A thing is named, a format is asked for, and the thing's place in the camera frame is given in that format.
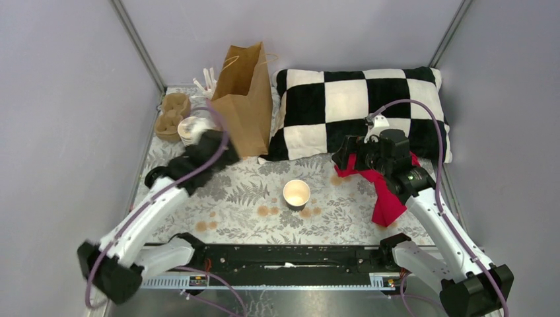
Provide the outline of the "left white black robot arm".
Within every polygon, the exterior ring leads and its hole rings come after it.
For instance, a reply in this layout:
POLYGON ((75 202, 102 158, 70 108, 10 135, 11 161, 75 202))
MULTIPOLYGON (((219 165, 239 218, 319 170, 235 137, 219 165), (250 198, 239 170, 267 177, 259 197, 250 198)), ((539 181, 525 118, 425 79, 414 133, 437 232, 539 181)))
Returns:
POLYGON ((145 178, 148 196, 98 242, 84 241, 77 248, 81 273, 87 282, 86 307, 104 305, 91 301, 96 288, 115 304, 129 300, 144 279, 178 266, 201 269, 205 254, 181 238, 144 251, 148 237, 181 203, 210 181, 212 176, 238 162, 240 157, 225 131, 208 129, 167 165, 152 169, 145 178))

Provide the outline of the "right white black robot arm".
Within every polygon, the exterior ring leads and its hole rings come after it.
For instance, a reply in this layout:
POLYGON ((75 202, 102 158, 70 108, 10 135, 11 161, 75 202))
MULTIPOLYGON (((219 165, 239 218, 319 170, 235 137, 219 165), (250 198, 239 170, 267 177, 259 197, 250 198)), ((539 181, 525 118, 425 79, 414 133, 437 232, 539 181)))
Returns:
POLYGON ((443 203, 438 185, 413 163, 409 140, 398 129, 379 135, 348 135, 332 156, 340 171, 376 171, 390 195, 411 212, 429 233, 442 259, 420 249, 406 237, 381 243, 378 261, 385 271, 402 268, 416 275, 434 292, 448 316, 508 315, 507 297, 514 276, 505 264, 495 265, 476 246, 443 203))

